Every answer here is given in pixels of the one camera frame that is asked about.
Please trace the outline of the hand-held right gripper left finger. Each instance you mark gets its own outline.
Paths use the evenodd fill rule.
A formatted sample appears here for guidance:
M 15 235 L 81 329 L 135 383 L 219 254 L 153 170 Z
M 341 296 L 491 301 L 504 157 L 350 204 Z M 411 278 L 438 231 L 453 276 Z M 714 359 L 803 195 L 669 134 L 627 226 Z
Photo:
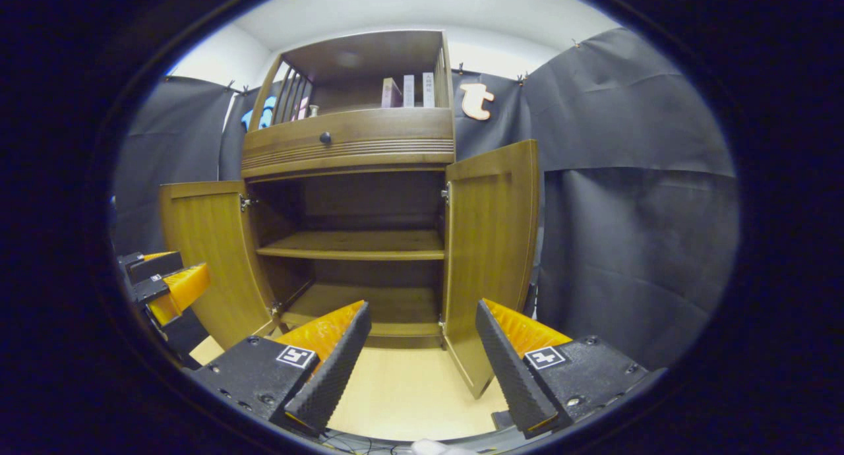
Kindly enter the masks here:
M 355 301 L 278 338 L 247 336 L 192 371 L 192 378 L 233 409 L 318 436 L 346 391 L 370 331 L 370 305 Z

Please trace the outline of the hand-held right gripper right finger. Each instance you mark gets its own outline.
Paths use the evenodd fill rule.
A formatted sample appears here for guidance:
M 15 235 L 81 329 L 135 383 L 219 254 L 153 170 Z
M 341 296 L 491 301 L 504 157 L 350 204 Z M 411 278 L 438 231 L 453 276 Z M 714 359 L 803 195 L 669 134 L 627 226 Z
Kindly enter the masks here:
M 563 430 L 620 403 L 650 371 L 603 338 L 570 338 L 482 299 L 477 333 L 508 404 L 527 438 Z

